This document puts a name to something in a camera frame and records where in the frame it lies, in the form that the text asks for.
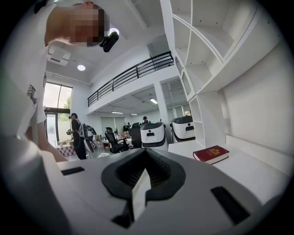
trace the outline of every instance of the tree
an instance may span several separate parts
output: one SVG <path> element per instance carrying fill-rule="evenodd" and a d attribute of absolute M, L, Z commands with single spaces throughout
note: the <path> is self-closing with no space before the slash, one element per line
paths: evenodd
<path fill-rule="evenodd" d="M 68 108 L 69 109 L 70 99 L 71 99 L 71 96 L 66 98 L 66 104 L 63 105 L 63 108 Z M 68 120 L 68 115 L 66 113 L 62 113 L 59 116 L 59 121 L 67 121 L 67 120 Z"/>

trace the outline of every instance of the black metal railing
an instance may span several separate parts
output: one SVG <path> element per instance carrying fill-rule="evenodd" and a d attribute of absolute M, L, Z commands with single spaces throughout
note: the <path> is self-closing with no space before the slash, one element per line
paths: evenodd
<path fill-rule="evenodd" d="M 127 69 L 122 72 L 115 78 L 111 79 L 109 82 L 100 87 L 88 98 L 88 107 L 94 104 L 96 101 L 102 97 L 108 95 L 114 90 L 138 79 L 149 73 L 153 73 L 157 70 L 160 70 L 165 67 L 174 65 L 174 58 L 171 55 L 171 52 L 165 52 L 158 56 L 154 56 L 148 60 L 145 60 L 135 66 Z"/>

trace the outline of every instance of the white cabinet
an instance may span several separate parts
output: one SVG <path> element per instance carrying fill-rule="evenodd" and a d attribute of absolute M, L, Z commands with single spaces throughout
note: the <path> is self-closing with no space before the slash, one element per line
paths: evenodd
<path fill-rule="evenodd" d="M 225 143 L 217 91 L 238 78 L 281 40 L 271 18 L 249 0 L 170 0 L 175 63 L 189 102 L 196 141 Z"/>

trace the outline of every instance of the book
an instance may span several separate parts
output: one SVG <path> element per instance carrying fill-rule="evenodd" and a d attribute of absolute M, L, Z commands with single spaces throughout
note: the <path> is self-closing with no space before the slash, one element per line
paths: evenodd
<path fill-rule="evenodd" d="M 196 160 L 214 164 L 229 157 L 229 151 L 218 145 L 193 152 Z"/>

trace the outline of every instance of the black camera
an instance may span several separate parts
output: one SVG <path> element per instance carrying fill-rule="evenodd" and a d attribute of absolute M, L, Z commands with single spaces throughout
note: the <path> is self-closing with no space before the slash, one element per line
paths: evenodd
<path fill-rule="evenodd" d="M 109 52 L 113 45 L 118 41 L 119 35 L 117 32 L 113 31 L 108 37 L 105 37 L 100 43 L 104 52 Z"/>

